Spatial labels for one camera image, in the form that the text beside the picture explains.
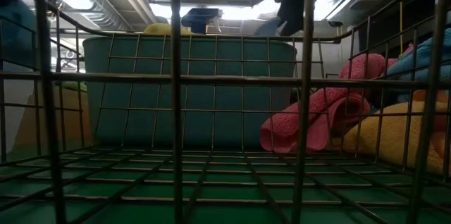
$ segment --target yellow towel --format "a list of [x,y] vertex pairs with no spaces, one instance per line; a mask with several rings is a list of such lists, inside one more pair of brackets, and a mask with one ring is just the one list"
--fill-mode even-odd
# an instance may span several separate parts
[[[182,35],[193,35],[189,30],[186,30],[185,28],[181,28],[181,34]],[[168,23],[154,23],[152,25],[149,25],[144,30],[144,33],[147,35],[171,35],[171,24]]]
[[[425,92],[419,90],[414,94],[412,112],[420,113],[424,110]],[[408,103],[395,104],[384,108],[383,113],[407,113]],[[438,94],[435,104],[436,112],[447,111],[447,96],[444,92]],[[436,116],[438,119],[446,120],[446,116]],[[382,119],[381,144],[379,156],[381,160],[402,165],[404,138],[406,132],[407,116],[384,116]],[[376,142],[378,135],[379,117],[368,117],[362,121],[360,128],[359,153],[373,156],[376,153]],[[412,116],[410,123],[409,147],[407,155],[407,166],[415,166],[416,150],[419,144],[421,130],[421,116]],[[346,135],[343,149],[346,152],[355,152],[358,125],[353,127]],[[340,140],[334,139],[333,146],[338,147]],[[427,171],[435,174],[443,173],[443,153],[445,152],[445,132],[433,132],[431,145],[428,149]]]

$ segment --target metal wire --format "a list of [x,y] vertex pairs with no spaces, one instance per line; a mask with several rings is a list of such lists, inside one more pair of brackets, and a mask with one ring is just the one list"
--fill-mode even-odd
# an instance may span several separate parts
[[[431,132],[431,124],[432,118],[436,115],[444,115],[450,117],[451,110],[448,107],[448,111],[446,112],[435,112],[434,111],[434,103],[435,96],[438,89],[449,89],[451,88],[451,81],[438,81],[438,73],[439,67],[443,65],[447,65],[451,63],[451,61],[441,61],[439,54],[442,49],[441,45],[443,43],[443,30],[447,25],[444,21],[444,12],[448,9],[444,0],[438,0],[438,5],[436,9],[435,16],[435,32],[434,32],[434,46],[433,46],[433,59],[432,63],[427,67],[416,67],[414,64],[412,68],[401,72],[396,75],[387,75],[387,65],[388,65],[388,42],[393,38],[396,38],[400,35],[403,35],[407,31],[414,32],[414,52],[413,58],[416,60],[416,47],[418,42],[417,32],[419,25],[426,23],[434,18],[434,16],[427,18],[412,27],[403,30],[402,32],[390,37],[387,40],[384,40],[377,46],[385,46],[385,73],[381,77],[377,77],[375,79],[365,79],[365,80],[331,80],[326,79],[326,74],[324,70],[323,63],[323,50],[321,48],[322,44],[326,42],[339,42],[342,38],[347,37],[349,35],[352,36],[351,41],[351,54],[350,54],[350,72],[352,68],[352,58],[358,56],[359,54],[353,54],[354,51],[354,34],[356,31],[362,30],[363,26],[367,26],[367,43],[366,48],[363,51],[366,55],[365,61],[368,61],[368,54],[370,50],[374,47],[369,46],[369,37],[372,36],[372,32],[370,32],[370,22],[372,20],[376,20],[379,15],[385,13],[388,9],[392,8],[394,5],[397,5],[399,2],[403,0],[394,0],[394,2],[388,4],[383,9],[379,10],[365,21],[356,27],[353,27],[349,32],[340,35],[334,38],[317,38],[313,37],[312,33],[312,16],[313,16],[313,1],[305,0],[305,33],[302,38],[298,37],[278,37],[278,38],[268,38],[268,37],[227,37],[227,36],[205,36],[198,37],[192,36],[190,37],[190,50],[187,58],[181,58],[181,37],[180,37],[180,0],[172,0],[172,33],[171,37],[152,37],[159,38],[163,42],[163,51],[161,57],[151,57],[151,56],[141,56],[140,54],[140,42],[144,42],[145,37],[143,34],[130,34],[130,33],[109,33],[109,32],[100,32],[96,30],[90,30],[86,27],[81,26],[79,23],[70,19],[64,13],[58,13],[57,16],[57,25],[59,25],[59,18],[61,17],[64,20],[67,20],[70,24],[75,26],[75,36],[76,36],[76,48],[73,49],[77,58],[77,72],[80,72],[80,52],[79,52],[79,43],[78,38],[80,37],[79,31],[86,31],[95,35],[103,35],[111,38],[111,46],[108,55],[108,65],[106,73],[86,73],[86,74],[77,74],[77,73],[61,73],[60,70],[60,62],[62,59],[60,55],[61,47],[65,49],[69,49],[62,45],[60,32],[57,32],[56,41],[51,40],[50,42],[56,42],[58,49],[58,60],[57,60],[57,69],[55,73],[50,72],[49,66],[49,32],[43,25],[43,15],[42,12],[46,7],[43,0],[37,0],[37,23],[38,23],[38,31],[34,33],[32,30],[32,36],[38,36],[38,45],[36,47],[40,50],[41,55],[41,66],[38,68],[35,63],[32,68],[34,72],[31,73],[13,73],[13,72],[4,72],[3,70],[0,72],[0,84],[4,80],[34,80],[35,83],[35,105],[29,104],[11,104],[4,100],[4,90],[3,86],[0,86],[0,115],[2,119],[1,129],[1,155],[2,155],[2,163],[0,163],[0,167],[8,167],[8,168],[33,168],[32,170],[25,171],[23,173],[19,173],[16,175],[8,175],[8,176],[0,176],[0,182],[12,182],[12,181],[21,181],[21,182],[52,182],[52,186],[39,190],[37,192],[31,194],[20,194],[20,195],[2,195],[0,193],[0,200],[6,200],[7,202],[3,205],[0,205],[0,211],[6,212],[10,208],[14,206],[18,206],[27,201],[54,201],[55,202],[55,210],[56,210],[56,222],[57,223],[66,223],[66,213],[65,213],[65,205],[66,201],[77,201],[77,202],[89,202],[89,203],[97,203],[94,208],[88,210],[87,212],[76,216],[71,223],[83,223],[86,220],[90,220],[93,216],[97,215],[100,211],[106,210],[107,206],[110,206],[114,203],[120,204],[170,204],[174,205],[174,219],[176,223],[189,223],[189,221],[193,221],[196,217],[194,210],[200,206],[214,206],[214,207],[222,207],[222,206],[258,206],[258,207],[266,207],[271,209],[275,214],[274,216],[282,223],[299,223],[301,220],[301,210],[306,209],[304,206],[311,207],[320,207],[320,206],[328,206],[328,207],[340,207],[343,209],[347,207],[349,209],[358,211],[363,216],[368,218],[367,221],[374,221],[376,223],[387,223],[388,219],[379,216],[378,211],[375,208],[379,209],[402,209],[408,210],[408,223],[415,223],[418,221],[419,212],[423,209],[428,209],[428,211],[432,211],[434,213],[446,213],[450,214],[451,201],[435,201],[430,199],[425,199],[421,197],[422,189],[429,187],[439,187],[441,189],[451,189],[451,184],[447,183],[448,180],[448,169],[449,169],[449,148],[450,148],[450,139],[449,137],[449,121],[447,126],[447,136],[445,142],[445,158],[443,163],[443,177],[442,180],[437,180],[437,178],[432,178],[429,175],[425,175],[426,169],[426,160],[428,154],[428,137]],[[137,47],[135,50],[134,56],[125,56],[122,54],[117,54],[114,52],[116,50],[115,42],[119,37],[134,37],[133,40],[137,41]],[[166,48],[166,40],[167,38],[171,38],[171,57],[165,57],[165,48]],[[192,52],[192,43],[197,40],[209,40],[209,42],[214,42],[214,58],[193,58],[194,54]],[[218,43],[223,40],[233,40],[234,42],[240,43],[240,58],[239,59],[226,59],[218,57]],[[264,41],[267,52],[266,59],[248,59],[247,52],[245,51],[245,45],[255,41]],[[273,41],[288,41],[292,42],[294,61],[278,61],[274,59],[275,55],[273,54]],[[303,56],[302,61],[296,61],[296,42],[303,41]],[[312,61],[311,53],[312,53],[312,43],[318,43],[319,46],[319,55],[320,61]],[[3,59],[2,50],[0,50],[0,57],[2,61],[7,61],[7,59]],[[111,60],[117,59],[119,61],[126,61],[129,59],[133,59],[133,69],[132,74],[125,73],[111,73],[110,72],[110,64]],[[136,73],[138,61],[148,61],[161,63],[160,71],[158,75],[141,75]],[[163,74],[163,65],[165,62],[169,62],[171,60],[171,75]],[[187,75],[181,75],[181,61],[187,61],[188,64],[188,72]],[[190,64],[192,61],[196,62],[204,62],[204,63],[214,63],[214,75],[205,76],[205,75],[193,75],[194,73],[190,72]],[[218,63],[236,63],[240,65],[240,73],[236,76],[223,76],[220,75],[218,71]],[[250,77],[246,74],[247,70],[245,70],[245,66],[252,64],[267,64],[267,76],[266,77]],[[299,78],[288,78],[288,77],[274,77],[274,73],[271,72],[272,65],[274,64],[283,64],[283,65],[293,65],[295,67],[295,75],[297,76],[297,64],[302,63],[302,77]],[[311,65],[313,63],[317,63],[321,67],[321,77],[322,79],[311,79]],[[428,82],[415,82],[415,72],[418,70],[429,69],[429,72],[432,74]],[[411,74],[409,81],[400,81],[393,80],[392,77],[401,74]],[[41,80],[43,84],[43,97],[44,97],[44,105],[39,105],[39,98],[37,93],[37,81]],[[64,108],[63,107],[63,95],[60,86],[60,107],[54,107],[53,93],[51,88],[52,81],[76,81],[78,82],[78,108]],[[153,120],[153,131],[150,132],[152,135],[152,142],[150,142],[152,146],[151,151],[137,151],[136,149],[125,149],[125,148],[115,148],[115,149],[101,149],[96,147],[90,148],[82,148],[78,150],[64,151],[68,147],[66,145],[66,136],[65,135],[65,121],[64,121],[64,111],[75,111],[79,116],[80,120],[80,132],[81,132],[81,145],[85,145],[84,138],[84,128],[83,128],[83,110],[82,110],[82,99],[80,93],[80,81],[86,82],[103,82],[105,83],[104,88],[101,93],[100,104],[98,105],[99,117],[97,121],[94,123],[94,135],[98,136],[99,130],[99,121],[101,119],[102,110],[122,110],[127,113],[125,119],[125,129],[123,133],[123,141],[128,144],[128,130],[130,126],[130,114],[131,111],[143,111],[143,113],[153,113],[155,115]],[[106,106],[104,103],[104,99],[109,94],[106,91],[106,85],[111,82],[122,82],[122,83],[130,83],[130,93],[128,96],[128,105],[123,107],[110,107]],[[132,96],[136,90],[134,89],[135,84],[143,83],[147,85],[158,85],[158,94],[155,108],[144,108],[144,107],[135,107],[133,106]],[[161,85],[169,85],[172,87],[172,106],[171,107],[160,107],[160,100],[163,98],[161,94]],[[182,104],[180,102],[180,92],[181,86],[186,85],[186,95],[185,95],[185,106],[182,108]],[[191,108],[188,106],[188,96],[189,96],[189,87],[193,85],[208,85],[212,86],[213,90],[213,106],[212,108]],[[238,86],[240,89],[241,97],[241,108],[235,109],[224,109],[218,108],[219,105],[216,105],[216,98],[218,95],[217,86],[222,85],[232,85]],[[262,108],[248,108],[246,107],[247,100],[249,96],[246,94],[246,89],[249,86],[265,86],[268,87],[269,96],[265,97],[269,100],[269,111],[264,110]],[[247,139],[247,120],[248,118],[245,114],[257,113],[257,114],[270,114],[271,116],[274,113],[286,113],[290,114],[293,112],[280,112],[273,105],[273,94],[276,94],[277,90],[275,87],[296,87],[297,89],[297,100],[300,101],[298,105],[298,111],[294,113],[298,113],[299,117],[299,141],[298,141],[298,150],[296,154],[275,154],[274,151],[274,135],[271,134],[271,149],[272,152],[262,153],[262,152],[251,152],[245,151],[248,146],[251,145],[251,142]],[[355,151],[350,154],[346,154],[343,150],[343,140],[345,138],[345,128],[343,128],[341,134],[341,143],[340,148],[333,148],[332,145],[332,137],[330,137],[331,149],[333,152],[321,152],[321,153],[307,153],[306,152],[306,142],[307,142],[307,130],[309,127],[309,115],[327,115],[328,116],[328,130],[331,129],[331,121],[329,121],[328,111],[317,112],[317,113],[309,113],[309,96],[310,89],[312,87],[317,87],[318,89],[323,88],[323,90],[317,91],[325,91],[325,87],[346,87],[348,88],[347,97],[349,97],[350,90],[349,89],[362,89],[363,94],[365,93],[365,89],[381,89],[381,112],[377,114],[366,115],[363,112],[360,112],[358,115],[359,122],[362,122],[365,117],[377,117],[379,119],[378,122],[378,132],[377,132],[377,142],[376,142],[376,151],[374,157],[371,157],[371,160],[367,158],[362,158],[359,152],[359,131],[356,140]],[[388,88],[397,88],[397,89],[406,89],[409,92],[409,108],[407,113],[384,113],[384,96],[387,94]],[[422,112],[412,112],[412,95],[413,91],[416,89],[428,89],[428,95],[426,97],[426,107],[425,114]],[[35,110],[35,118],[37,123],[37,156],[30,157],[21,161],[10,161],[6,162],[6,136],[5,136],[5,107],[21,107],[21,108],[33,108]],[[41,156],[42,151],[40,149],[41,139],[40,139],[40,117],[39,110],[41,108],[45,108],[46,111],[46,120],[47,131],[49,132],[49,155]],[[349,107],[348,103],[345,104],[345,114],[348,113]],[[61,113],[61,127],[62,127],[62,143],[63,143],[63,151],[59,152],[58,149],[58,141],[56,134],[56,119],[55,119],[55,111],[59,110]],[[158,137],[157,130],[157,118],[160,111],[172,111],[174,124],[171,125],[173,127],[173,150],[167,149],[155,149],[157,145],[160,143],[160,139],[156,139]],[[193,112],[207,112],[212,113],[212,131],[211,131],[211,141],[208,140],[208,144],[205,145],[208,148],[208,151],[190,151],[187,150],[188,143],[185,142],[187,139],[187,135],[185,132],[187,131],[188,124],[186,122],[186,118],[189,117],[189,113]],[[185,115],[185,119],[182,121],[182,113]],[[215,145],[218,145],[215,142],[218,137],[217,132],[215,130],[217,113],[239,113],[239,117],[241,121],[239,121],[241,126],[240,136],[237,137],[237,142],[240,141],[241,149],[239,151],[218,151]],[[385,117],[394,117],[394,116],[407,116],[407,126],[405,132],[404,139],[404,156],[401,168],[396,168],[393,165],[387,165],[381,160],[379,151],[382,151],[380,148],[381,143],[381,135],[382,135],[382,122]],[[410,137],[410,121],[412,116],[423,116],[423,122],[421,124],[421,140],[420,147],[417,156],[416,162],[416,170],[415,175],[412,175],[408,165],[407,165],[407,150],[409,148],[409,137]],[[271,128],[273,128],[273,119],[270,117]],[[104,166],[95,166],[93,163],[95,162],[107,162],[108,164]],[[120,166],[118,164],[127,163],[126,166]],[[51,170],[51,177],[38,176],[36,174],[41,173],[43,171]],[[84,171],[83,175],[78,175],[75,178],[62,178],[61,172],[62,170],[71,170],[71,171]],[[100,178],[99,176],[91,177],[91,175],[99,174],[102,171],[120,171],[122,173],[127,173],[131,175],[132,173],[142,173],[137,179],[124,179],[124,178]],[[170,175],[174,174],[173,178],[164,180],[159,178],[159,176],[155,176],[150,178],[151,174],[165,174]],[[187,179],[185,175],[197,175],[196,179]],[[252,179],[252,181],[229,181],[226,179],[220,180],[211,180],[215,175],[222,175],[232,177],[234,179],[238,179],[241,177],[246,177],[247,179]],[[379,178],[384,178],[384,176],[395,176],[395,175],[406,175],[408,178],[414,177],[413,184],[411,182],[382,182]],[[334,182],[324,182],[324,177],[332,177]],[[283,181],[282,178],[290,177],[290,181]],[[359,179],[359,182],[351,183],[347,182],[339,182],[341,179]],[[75,194],[63,194],[63,186],[71,185],[71,184],[112,184],[112,185],[125,185],[123,188],[114,192],[111,196],[96,196],[96,195],[75,195]],[[127,195],[131,189],[136,188],[138,185],[150,185],[150,186],[159,186],[159,185],[170,185],[174,189],[173,195],[168,195],[167,197],[130,197]],[[193,187],[194,190],[191,193],[189,198],[183,197],[183,187]],[[263,197],[258,199],[217,199],[217,198],[208,198],[204,197],[204,192],[211,188],[249,188],[256,189],[259,192],[262,192]],[[406,192],[408,189],[412,187],[412,194]],[[368,191],[369,189],[381,188],[387,192],[393,192],[396,195],[403,197],[404,199],[409,199],[409,203],[406,201],[381,201],[381,200],[368,200],[368,201],[357,201],[355,198],[347,196],[342,189],[355,189],[361,192]],[[292,199],[287,198],[281,200],[279,195],[275,193],[272,189],[291,189],[292,195],[294,196]],[[303,199],[303,192],[305,189],[314,189],[319,191],[324,191],[332,196],[333,199],[330,200],[310,200]],[[46,194],[47,192],[54,191],[52,195]],[[291,211],[291,221],[287,216],[285,216],[285,210],[292,209]]]
[[302,48],[302,93],[299,108],[299,141],[297,146],[296,178],[291,223],[299,223],[301,218],[302,183],[304,182],[304,153],[307,148],[309,129],[309,100],[311,78],[311,43],[313,39],[313,0],[304,0],[304,43]]
[[35,0],[38,51],[40,57],[40,72],[42,77],[42,92],[44,94],[46,129],[49,137],[48,147],[51,161],[51,176],[55,197],[56,223],[64,224],[66,220],[66,205],[63,199],[63,185],[61,181],[60,160],[58,155],[58,134],[56,130],[56,116],[54,94],[51,81],[51,50],[50,31],[47,25],[47,5],[45,0]]
[[412,197],[409,200],[409,215],[407,223],[417,223],[419,214],[419,203],[423,192],[422,180],[426,172],[430,136],[433,129],[435,101],[437,98],[437,82],[440,77],[440,60],[445,39],[446,8],[448,0],[438,0],[435,7],[435,26],[433,33],[431,64],[428,73],[428,91],[424,106],[424,115],[421,119],[421,132],[416,153],[416,165]]

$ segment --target cardboard box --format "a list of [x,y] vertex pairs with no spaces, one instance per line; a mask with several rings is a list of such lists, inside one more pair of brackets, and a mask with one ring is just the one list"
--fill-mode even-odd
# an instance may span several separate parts
[[[62,89],[62,100],[63,107],[69,108],[71,110],[63,110],[63,116],[61,115],[61,110],[58,109],[60,105],[60,87],[54,87],[54,102],[56,109],[56,128],[58,131],[58,142],[59,148],[62,151],[63,149],[63,126],[62,119],[64,119],[64,136],[66,141],[66,150],[78,149],[82,147],[82,138],[81,134],[84,136],[85,146],[88,147],[92,144],[92,133],[91,133],[91,125],[89,120],[89,109],[88,109],[88,100],[87,94],[81,93],[81,104],[82,104],[82,127],[80,126],[80,112],[79,110],[79,101],[78,101],[78,92]],[[16,135],[15,144],[12,152],[17,154],[18,151],[24,151],[29,154],[33,152],[36,153],[37,150],[37,128],[39,128],[40,132],[40,141],[41,141],[41,149],[42,154],[46,154],[48,152],[48,137],[47,130],[45,124],[45,114],[43,109],[43,96],[42,90],[38,89],[38,101],[41,108],[39,109],[39,127],[37,124],[37,116],[36,116],[36,108],[26,108],[23,114],[22,121],[19,126],[19,130]],[[28,98],[28,105],[35,105],[35,95],[32,94]]]

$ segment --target cart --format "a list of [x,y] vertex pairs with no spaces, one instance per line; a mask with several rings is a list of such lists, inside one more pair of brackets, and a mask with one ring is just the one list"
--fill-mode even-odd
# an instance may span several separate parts
[[[449,63],[440,59],[447,27],[448,1],[437,0],[435,15],[425,19],[435,21],[431,62],[424,67],[429,70],[425,82],[414,81],[413,76],[411,80],[393,80],[386,70],[384,75],[375,79],[312,79],[311,65],[323,65],[322,57],[320,61],[312,61],[313,45],[321,48],[321,44],[326,42],[339,42],[343,38],[353,37],[363,27],[370,37],[372,22],[404,0],[392,1],[369,16],[364,23],[334,38],[313,38],[313,21],[309,20],[313,19],[313,3],[311,0],[305,1],[306,20],[304,36],[301,38],[221,35],[181,37],[180,26],[174,24],[180,22],[177,13],[180,0],[172,0],[174,13],[171,36],[147,37],[140,33],[100,32],[80,25],[57,8],[47,5],[45,0],[35,0],[37,31],[33,32],[33,37],[36,37],[41,63],[37,66],[35,61],[32,72],[6,72],[3,69],[0,72],[0,222],[450,223],[449,108],[439,114],[447,117],[442,173],[426,172],[428,146],[431,143],[434,117],[437,115],[437,93],[451,88],[449,81],[438,80],[440,67]],[[57,20],[62,18],[75,26],[77,40],[79,33],[84,31],[99,36],[103,44],[109,44],[102,59],[98,58],[100,55],[85,58],[91,59],[87,61],[91,65],[97,63],[103,69],[95,66],[90,68],[87,64],[87,73],[51,71],[49,28],[45,14],[47,8],[56,14]],[[385,46],[391,39],[413,32],[415,56],[419,45],[416,40],[417,28],[420,24],[422,22],[376,46]],[[58,47],[62,46],[59,40],[58,36]],[[162,44],[157,52],[160,58],[142,57],[143,52],[148,51],[143,51],[143,44],[151,42],[156,42],[152,43],[154,47]],[[199,53],[195,45],[199,42],[209,45],[210,51],[205,53],[212,54],[211,57],[195,57]],[[281,42],[293,45],[284,46]],[[303,42],[301,62],[295,62],[296,42]],[[124,43],[133,44],[135,52],[124,51],[122,55],[115,52]],[[221,45],[229,43],[237,47],[237,57],[221,58]],[[251,44],[258,44],[258,49],[266,47],[263,58],[246,57],[245,45]],[[74,53],[78,64],[81,60],[78,42],[76,47]],[[361,53],[366,60],[374,48],[369,46],[369,42],[366,43],[366,49]],[[286,54],[286,49],[291,49],[291,62],[286,58],[277,60],[273,55],[273,52]],[[150,63],[157,63],[156,72],[142,73],[140,68],[148,68]],[[201,67],[208,63],[209,73],[193,74],[196,63],[204,63]],[[237,74],[220,74],[220,63],[234,63],[228,68],[237,69]],[[252,63],[259,63],[267,72],[264,75],[250,74],[246,67]],[[127,64],[124,67],[128,69],[118,72],[120,68],[117,64]],[[274,64],[281,69],[274,69]],[[287,65],[291,72],[293,68],[297,72],[297,67],[302,67],[302,75],[292,77],[273,72],[283,72]],[[416,70],[418,68],[414,65],[404,74],[412,74]],[[13,105],[4,99],[4,82],[7,80],[34,81],[35,103],[24,107],[36,111],[36,128],[45,125],[47,131],[42,137],[41,132],[36,130],[33,150],[22,149],[17,156],[6,154],[6,108]],[[66,141],[64,112],[68,109],[64,106],[64,98],[61,98],[62,90],[54,92],[58,88],[54,88],[53,82],[63,81],[78,83],[78,107],[69,109],[76,112],[80,119],[81,133],[77,144]],[[85,139],[83,132],[83,113],[87,111],[82,109],[81,82],[88,82],[90,124],[96,137],[92,142]],[[42,86],[41,96],[37,91],[39,86]],[[149,92],[143,90],[144,95],[156,93],[154,97],[146,96],[153,100],[147,101],[155,103],[155,106],[149,107],[134,99],[135,93],[146,86],[153,88]],[[211,105],[193,108],[190,105],[193,99],[202,95],[198,93],[195,96],[193,93],[200,91],[204,94],[205,89],[199,90],[202,87],[208,87],[208,91],[211,91],[207,94]],[[252,129],[252,121],[259,116],[258,119],[261,119],[262,114],[271,119],[274,113],[280,113],[284,107],[277,106],[274,99],[279,98],[277,93],[281,89],[292,87],[298,89],[297,99],[300,100],[297,111],[300,133],[296,152],[263,151],[250,144],[249,138],[258,136],[258,132]],[[309,90],[312,87],[320,92],[326,87],[358,89],[361,92],[380,89],[382,95],[387,89],[404,89],[409,93],[409,110],[401,114],[385,114],[382,108],[371,115],[379,119],[376,130],[378,141],[372,156],[360,153],[359,140],[355,141],[357,151],[345,151],[345,133],[339,139],[339,147],[331,144],[323,151],[307,151]],[[227,88],[233,88],[232,94],[224,97],[221,91]],[[419,112],[412,110],[412,96],[417,89],[427,90],[424,109]],[[259,95],[267,104],[249,108],[255,96]],[[114,103],[111,97],[122,101]],[[229,98],[227,103],[233,102],[230,99],[237,99],[238,108],[219,107],[222,104],[217,101],[219,98]],[[159,105],[162,101],[166,102],[165,106]],[[45,120],[39,119],[40,111],[44,111]],[[384,161],[381,153],[384,149],[380,148],[383,119],[388,120],[393,116],[404,116],[408,121],[407,140],[403,143],[405,147],[396,149],[403,156],[403,162],[399,165]],[[363,127],[365,117],[369,115],[360,115],[358,128]],[[119,118],[121,126],[115,124]],[[412,156],[408,152],[408,139],[410,121],[416,118],[422,122],[421,127],[417,128],[416,162],[412,166],[407,157],[408,154]],[[140,119],[146,124],[139,125]],[[149,130],[139,136],[141,129],[137,127]],[[228,138],[234,143],[224,143]]]

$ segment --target plastic bin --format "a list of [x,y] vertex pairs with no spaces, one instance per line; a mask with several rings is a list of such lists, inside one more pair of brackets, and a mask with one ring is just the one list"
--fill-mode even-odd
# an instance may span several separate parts
[[[138,49],[137,43],[136,37],[114,38],[113,43],[110,37],[85,40],[87,72],[132,73],[137,56],[136,73],[171,73],[170,37],[166,41],[163,37],[142,37]],[[181,50],[183,75],[271,74],[272,77],[292,77],[296,53],[286,43],[271,41],[268,45],[266,40],[242,41],[240,38],[218,39],[216,47],[215,39],[184,37]],[[100,114],[96,134],[100,142],[117,144],[124,141],[124,144],[151,144],[156,147],[171,145],[173,116],[170,85],[134,84],[131,89],[131,84],[88,83],[87,87],[93,134]],[[288,106],[290,88],[272,87],[270,90],[269,87],[190,85],[188,88],[182,86],[181,101],[183,142],[186,147],[210,147],[214,144],[215,147],[244,145],[259,148],[261,124],[269,118],[268,111],[280,111]]]

